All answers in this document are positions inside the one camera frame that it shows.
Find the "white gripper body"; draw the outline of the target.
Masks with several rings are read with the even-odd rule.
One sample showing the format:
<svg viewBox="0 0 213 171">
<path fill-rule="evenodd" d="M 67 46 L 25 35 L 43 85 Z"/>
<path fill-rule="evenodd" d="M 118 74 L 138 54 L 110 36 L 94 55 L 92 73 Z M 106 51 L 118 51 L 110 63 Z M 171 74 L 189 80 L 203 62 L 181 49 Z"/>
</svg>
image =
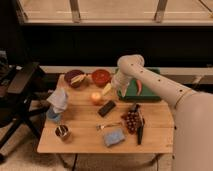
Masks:
<svg viewBox="0 0 213 171">
<path fill-rule="evenodd" d="M 130 76 L 117 72 L 113 75 L 111 84 L 113 88 L 121 92 L 122 96 L 125 96 L 131 80 Z"/>
</svg>

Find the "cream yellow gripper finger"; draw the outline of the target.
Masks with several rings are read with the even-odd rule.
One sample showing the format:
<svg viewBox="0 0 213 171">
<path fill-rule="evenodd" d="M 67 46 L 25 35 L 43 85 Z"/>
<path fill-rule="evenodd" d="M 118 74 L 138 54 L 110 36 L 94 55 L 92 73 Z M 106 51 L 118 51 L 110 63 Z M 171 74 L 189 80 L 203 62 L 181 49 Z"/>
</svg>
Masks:
<svg viewBox="0 0 213 171">
<path fill-rule="evenodd" d="M 107 93 L 109 93 L 111 89 L 112 89 L 111 83 L 107 83 L 106 86 L 103 88 L 101 94 L 104 96 Z"/>
</svg>

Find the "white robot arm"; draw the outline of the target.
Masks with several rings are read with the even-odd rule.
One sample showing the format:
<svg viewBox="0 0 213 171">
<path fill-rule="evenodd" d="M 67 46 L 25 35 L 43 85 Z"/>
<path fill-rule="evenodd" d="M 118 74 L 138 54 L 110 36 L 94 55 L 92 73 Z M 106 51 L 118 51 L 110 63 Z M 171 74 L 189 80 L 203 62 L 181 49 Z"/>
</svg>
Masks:
<svg viewBox="0 0 213 171">
<path fill-rule="evenodd" d="M 138 54 L 120 57 L 112 87 L 126 94 L 136 78 L 175 111 L 172 171 L 213 171 L 213 94 L 154 73 L 144 63 Z"/>
</svg>

